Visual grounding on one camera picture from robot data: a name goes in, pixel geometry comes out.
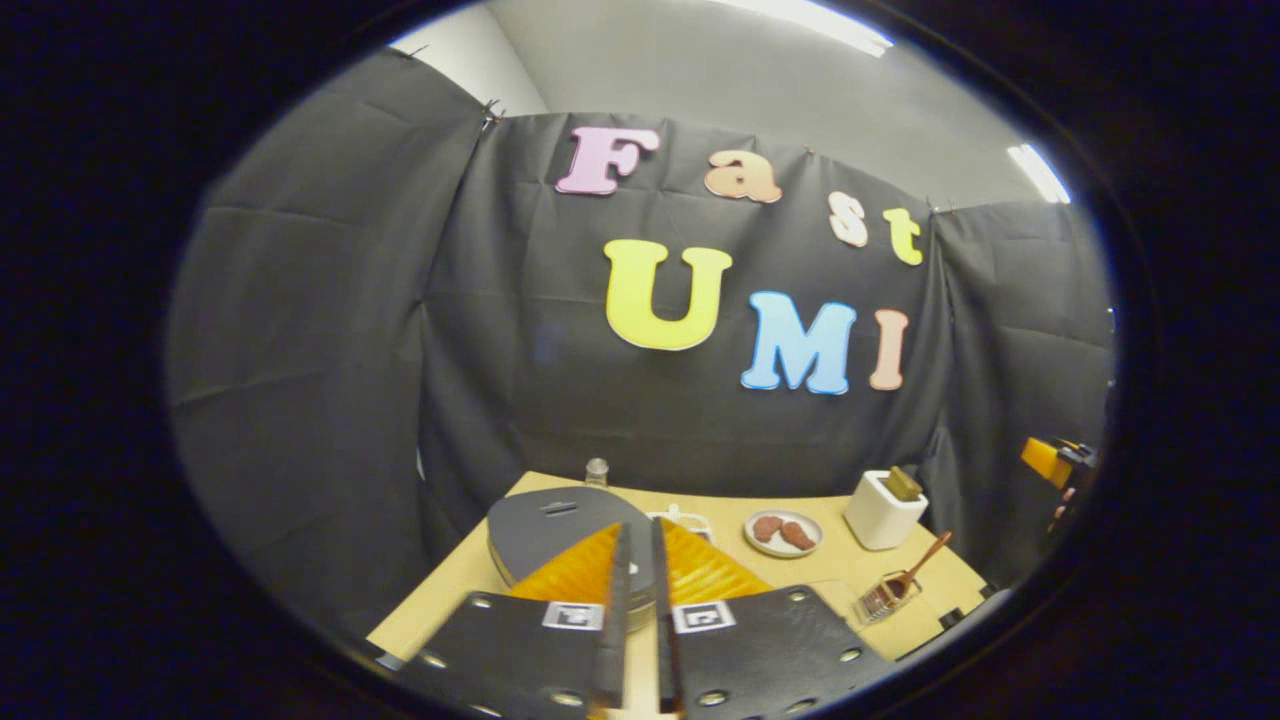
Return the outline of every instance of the table surface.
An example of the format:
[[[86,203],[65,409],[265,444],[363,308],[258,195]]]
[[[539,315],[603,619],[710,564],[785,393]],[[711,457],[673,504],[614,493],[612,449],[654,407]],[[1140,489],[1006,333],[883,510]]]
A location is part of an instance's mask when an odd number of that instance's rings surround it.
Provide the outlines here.
[[[539,489],[575,487],[582,483],[541,473],[525,473],[507,495]],[[901,657],[942,632],[938,618],[952,609],[969,614],[982,603],[980,589],[987,584],[950,548],[942,548],[916,579],[923,591],[897,612],[869,626],[854,619],[854,600],[895,570],[914,565],[936,539],[922,525],[892,550],[870,551],[858,543],[845,523],[849,496],[836,497],[712,497],[649,492],[609,486],[608,492],[636,506],[641,512],[667,511],[678,505],[681,512],[694,512],[710,521],[716,546],[773,587],[808,584],[845,618],[861,638],[887,660]],[[780,509],[803,512],[823,529],[823,542],[804,557],[781,559],[751,547],[744,533],[748,516],[760,510]],[[506,593],[508,587],[489,555],[489,525],[481,520],[475,529],[422,583],[369,634],[369,641],[385,652],[410,660],[448,620],[453,609],[472,591]],[[613,720],[667,717],[658,714],[657,680],[658,634],[653,621],[627,635],[626,701],[611,710]]]

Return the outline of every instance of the white container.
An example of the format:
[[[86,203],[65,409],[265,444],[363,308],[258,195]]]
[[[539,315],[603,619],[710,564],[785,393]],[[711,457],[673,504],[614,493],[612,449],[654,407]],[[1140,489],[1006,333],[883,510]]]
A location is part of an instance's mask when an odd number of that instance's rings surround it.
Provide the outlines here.
[[[923,495],[910,502],[893,497],[884,487],[887,479],[888,470],[863,473],[863,479],[854,488],[854,496],[845,509],[845,521],[867,550],[888,550],[902,544],[929,506],[929,498]]]

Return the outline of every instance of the fluorescent light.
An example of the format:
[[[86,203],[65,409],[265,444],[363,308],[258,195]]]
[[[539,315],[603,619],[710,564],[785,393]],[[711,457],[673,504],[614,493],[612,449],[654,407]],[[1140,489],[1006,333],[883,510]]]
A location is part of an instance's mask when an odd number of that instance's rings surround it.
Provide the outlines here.
[[[1066,188],[1062,187],[1062,181],[1057,179],[1057,176],[1050,169],[1048,163],[1044,161],[1044,158],[1041,158],[1041,154],[1034,147],[1027,143],[1010,147],[1009,156],[1018,163],[1018,167],[1027,173],[1027,177],[1032,178],[1036,190],[1039,191],[1044,200],[1062,204],[1071,201],[1071,197],[1066,193]]]
[[[893,42],[874,29],[808,0],[710,0],[786,20],[879,58]]]

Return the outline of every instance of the blue letter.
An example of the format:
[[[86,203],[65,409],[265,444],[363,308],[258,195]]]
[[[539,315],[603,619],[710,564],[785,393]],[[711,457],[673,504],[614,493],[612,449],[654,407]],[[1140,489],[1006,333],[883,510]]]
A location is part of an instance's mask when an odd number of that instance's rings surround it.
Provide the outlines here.
[[[817,363],[805,383],[809,392],[844,395],[849,391],[845,359],[849,355],[849,328],[858,319],[852,307],[840,302],[823,305],[809,332],[800,324],[800,315],[788,295],[773,291],[751,293],[751,307],[760,314],[760,328],[755,334],[751,369],[742,373],[744,386],[751,389],[778,387],[782,379],[774,365],[781,357],[791,389],[800,387],[805,373]]]

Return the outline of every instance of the black fabric backdrop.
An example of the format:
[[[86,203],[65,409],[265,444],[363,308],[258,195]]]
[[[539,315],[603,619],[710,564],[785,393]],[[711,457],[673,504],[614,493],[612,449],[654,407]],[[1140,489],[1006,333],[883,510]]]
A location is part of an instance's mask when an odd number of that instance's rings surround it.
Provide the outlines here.
[[[649,128],[657,152],[608,197],[552,187],[580,126]],[[778,202],[713,196],[708,156],[769,159]],[[854,249],[827,195],[867,210]],[[906,208],[924,263],[879,214]],[[728,252],[719,318],[680,352],[609,328],[616,238],[664,245],[654,309],[689,302],[686,247]],[[841,396],[753,391],[750,293],[808,327],[855,309]],[[837,495],[918,465],[936,529],[996,584],[1033,566],[1052,488],[1028,434],[1097,443],[1111,377],[1097,238],[1069,208],[931,213],[856,169],[663,118],[508,118],[384,51],[334,78],[210,192],[174,292],[169,382],[179,451],[210,518],[279,597],[367,633],[526,469],[736,496]],[[910,318],[904,386],[872,389],[878,309]],[[422,479],[415,468],[419,448]]]

